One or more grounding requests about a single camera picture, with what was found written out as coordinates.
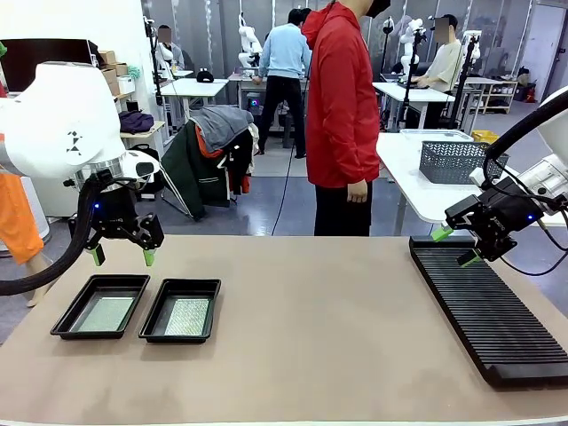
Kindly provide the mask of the black monitor screen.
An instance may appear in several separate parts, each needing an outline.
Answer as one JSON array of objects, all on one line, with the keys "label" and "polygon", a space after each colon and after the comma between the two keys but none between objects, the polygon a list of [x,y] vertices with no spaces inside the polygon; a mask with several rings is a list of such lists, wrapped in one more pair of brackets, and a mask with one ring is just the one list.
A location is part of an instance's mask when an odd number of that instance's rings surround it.
[{"label": "black monitor screen", "polygon": [[1,40],[6,52],[0,57],[8,91],[24,91],[36,77],[38,64],[47,61],[92,64],[98,46],[84,39],[24,38]]}]

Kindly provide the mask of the red sleeved right forearm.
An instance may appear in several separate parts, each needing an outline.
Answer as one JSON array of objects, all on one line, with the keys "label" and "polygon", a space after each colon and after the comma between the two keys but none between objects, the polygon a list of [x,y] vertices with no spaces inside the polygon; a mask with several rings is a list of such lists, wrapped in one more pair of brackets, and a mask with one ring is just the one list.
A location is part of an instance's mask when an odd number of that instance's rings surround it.
[{"label": "red sleeved right forearm", "polygon": [[339,163],[346,184],[371,182],[379,176],[380,158],[376,151],[377,141],[378,132],[367,130],[342,141]]}]

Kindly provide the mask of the seated person in grey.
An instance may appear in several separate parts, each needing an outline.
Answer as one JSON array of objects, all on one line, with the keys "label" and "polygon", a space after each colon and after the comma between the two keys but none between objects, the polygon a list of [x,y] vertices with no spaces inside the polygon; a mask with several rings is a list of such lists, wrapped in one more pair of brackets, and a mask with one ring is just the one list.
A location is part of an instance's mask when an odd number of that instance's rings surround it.
[{"label": "seated person in grey", "polygon": [[167,25],[158,27],[158,43],[162,52],[163,59],[170,67],[185,70],[185,60],[183,51],[179,46],[172,42],[172,31]]}]

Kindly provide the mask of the purple bag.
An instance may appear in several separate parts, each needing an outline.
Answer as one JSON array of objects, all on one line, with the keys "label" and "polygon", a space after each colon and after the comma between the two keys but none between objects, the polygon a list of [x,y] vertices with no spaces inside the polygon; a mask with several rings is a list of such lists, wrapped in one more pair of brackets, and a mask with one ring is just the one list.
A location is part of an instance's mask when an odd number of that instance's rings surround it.
[{"label": "purple bag", "polygon": [[145,114],[140,111],[120,112],[118,116],[121,133],[146,133],[154,126],[154,118],[150,114]]}]

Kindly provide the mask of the grey mesh plastic basket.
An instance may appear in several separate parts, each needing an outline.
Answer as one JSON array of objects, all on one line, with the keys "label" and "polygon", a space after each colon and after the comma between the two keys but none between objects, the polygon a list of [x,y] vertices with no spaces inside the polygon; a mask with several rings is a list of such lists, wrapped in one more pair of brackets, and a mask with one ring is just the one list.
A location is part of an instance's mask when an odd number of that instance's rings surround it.
[{"label": "grey mesh plastic basket", "polygon": [[473,185],[469,175],[482,168],[486,143],[424,141],[419,171],[433,184]]}]

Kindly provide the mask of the black backpack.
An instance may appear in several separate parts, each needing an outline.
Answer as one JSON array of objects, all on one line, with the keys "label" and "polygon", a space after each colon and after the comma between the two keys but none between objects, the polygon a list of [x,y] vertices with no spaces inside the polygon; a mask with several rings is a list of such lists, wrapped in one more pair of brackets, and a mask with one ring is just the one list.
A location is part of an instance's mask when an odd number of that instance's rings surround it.
[{"label": "black backpack", "polygon": [[[159,160],[158,152],[147,143],[136,144],[130,150],[139,151]],[[137,201],[156,201],[161,191],[164,189],[164,182],[161,170],[158,170],[151,177],[144,177],[142,180],[133,184],[136,189]]]}]

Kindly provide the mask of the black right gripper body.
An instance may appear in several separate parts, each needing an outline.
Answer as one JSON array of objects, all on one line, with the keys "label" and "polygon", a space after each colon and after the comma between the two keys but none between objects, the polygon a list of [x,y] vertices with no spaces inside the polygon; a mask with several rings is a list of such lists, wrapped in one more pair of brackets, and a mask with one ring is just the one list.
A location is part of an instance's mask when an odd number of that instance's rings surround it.
[{"label": "black right gripper body", "polygon": [[544,217],[540,205],[525,198],[525,191],[511,177],[505,177],[479,196],[481,218],[477,219],[477,237],[482,241],[502,240],[520,232]]}]

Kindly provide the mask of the green perforated circuit board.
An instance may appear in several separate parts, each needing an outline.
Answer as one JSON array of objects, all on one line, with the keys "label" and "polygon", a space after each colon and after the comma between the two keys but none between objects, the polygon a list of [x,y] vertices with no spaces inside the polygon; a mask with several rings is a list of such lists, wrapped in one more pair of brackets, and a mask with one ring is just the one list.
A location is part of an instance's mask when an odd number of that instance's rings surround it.
[{"label": "green perforated circuit board", "polygon": [[165,335],[202,335],[209,311],[209,299],[179,298],[172,307]]},{"label": "green perforated circuit board", "polygon": [[127,315],[133,298],[127,296],[104,296],[96,301],[81,319],[79,332],[117,331]]}]

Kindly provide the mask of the black slotted board rack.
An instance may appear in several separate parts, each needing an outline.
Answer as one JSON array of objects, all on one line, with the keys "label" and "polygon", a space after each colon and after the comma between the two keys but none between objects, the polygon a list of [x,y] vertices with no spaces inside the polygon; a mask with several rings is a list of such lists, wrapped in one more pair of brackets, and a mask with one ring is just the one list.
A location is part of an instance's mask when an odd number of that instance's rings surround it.
[{"label": "black slotted board rack", "polygon": [[409,252],[484,380],[495,389],[568,388],[568,351],[484,260],[473,240],[412,237]]}]

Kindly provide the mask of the person in beige shirt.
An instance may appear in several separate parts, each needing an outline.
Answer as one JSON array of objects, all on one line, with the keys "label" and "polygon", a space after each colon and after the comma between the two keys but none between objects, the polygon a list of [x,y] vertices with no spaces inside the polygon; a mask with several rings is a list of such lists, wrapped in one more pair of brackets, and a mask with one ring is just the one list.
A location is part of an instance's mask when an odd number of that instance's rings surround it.
[{"label": "person in beige shirt", "polygon": [[462,44],[456,37],[458,20],[453,14],[435,18],[434,39],[438,49],[427,71],[413,78],[420,88],[427,87],[444,95],[452,92],[462,66]]}]

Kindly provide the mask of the mannequin in orange trousers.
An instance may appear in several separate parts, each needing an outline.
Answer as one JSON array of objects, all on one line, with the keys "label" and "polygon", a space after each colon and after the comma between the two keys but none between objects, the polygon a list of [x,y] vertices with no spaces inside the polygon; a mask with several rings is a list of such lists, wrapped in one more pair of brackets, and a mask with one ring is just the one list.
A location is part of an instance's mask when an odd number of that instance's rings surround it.
[{"label": "mannequin in orange trousers", "polygon": [[43,240],[19,176],[0,173],[0,240],[30,275],[48,267]]}]

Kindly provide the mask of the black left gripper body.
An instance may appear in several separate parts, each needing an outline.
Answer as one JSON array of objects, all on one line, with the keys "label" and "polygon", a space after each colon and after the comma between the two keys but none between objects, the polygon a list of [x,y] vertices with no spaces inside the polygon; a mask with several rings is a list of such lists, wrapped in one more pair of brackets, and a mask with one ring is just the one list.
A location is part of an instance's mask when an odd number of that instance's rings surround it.
[{"label": "black left gripper body", "polygon": [[113,177],[102,170],[89,177],[99,194],[93,203],[92,238],[135,238],[138,236],[135,183],[130,177]]}]

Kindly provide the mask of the person in light blue sweater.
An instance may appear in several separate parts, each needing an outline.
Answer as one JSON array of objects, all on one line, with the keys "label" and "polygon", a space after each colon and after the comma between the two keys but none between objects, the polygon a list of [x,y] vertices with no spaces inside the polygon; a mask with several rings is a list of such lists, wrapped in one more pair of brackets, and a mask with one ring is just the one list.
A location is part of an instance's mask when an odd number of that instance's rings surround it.
[{"label": "person in light blue sweater", "polygon": [[288,22],[273,28],[265,39],[258,75],[253,78],[255,83],[266,82],[263,111],[258,126],[260,155],[264,154],[277,106],[285,102],[293,118],[296,158],[306,156],[301,79],[308,72],[312,52],[301,27],[308,13],[305,9],[291,10]]}]

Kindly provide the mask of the black plastic ESD tray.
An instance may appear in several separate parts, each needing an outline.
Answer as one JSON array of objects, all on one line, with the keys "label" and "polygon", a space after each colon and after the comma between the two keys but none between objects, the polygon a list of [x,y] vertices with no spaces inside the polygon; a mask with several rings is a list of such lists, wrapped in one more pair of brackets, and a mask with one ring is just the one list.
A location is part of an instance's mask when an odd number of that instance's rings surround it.
[{"label": "black plastic ESD tray", "polygon": [[[148,343],[205,343],[210,338],[213,328],[216,301],[220,288],[220,279],[164,280],[138,336],[142,339],[146,339]],[[209,299],[209,311],[202,335],[185,336],[164,334],[173,304],[179,298]]]},{"label": "black plastic ESD tray", "polygon": [[[144,274],[98,274],[92,275],[67,310],[51,329],[50,334],[63,340],[120,339],[150,280]],[[76,326],[98,299],[104,296],[132,297],[133,302],[117,331],[79,332]]]}]

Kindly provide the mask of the grey workbench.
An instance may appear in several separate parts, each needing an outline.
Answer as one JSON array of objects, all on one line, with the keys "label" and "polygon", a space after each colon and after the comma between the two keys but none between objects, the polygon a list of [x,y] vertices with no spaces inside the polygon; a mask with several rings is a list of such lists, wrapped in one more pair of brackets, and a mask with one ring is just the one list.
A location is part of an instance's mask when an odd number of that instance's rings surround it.
[{"label": "grey workbench", "polygon": [[[263,80],[261,84],[255,84],[252,80],[241,74],[232,73],[228,77],[229,83],[236,84],[237,93],[237,105],[241,109],[248,109],[251,107],[253,109],[253,114],[260,115],[260,110],[264,106],[264,98],[266,92],[266,80]],[[270,132],[281,132],[285,130],[292,130],[293,127],[287,124],[291,124],[290,119],[280,119],[289,112],[288,103],[286,101],[280,102],[274,113],[274,118],[272,119],[272,125]]]}]

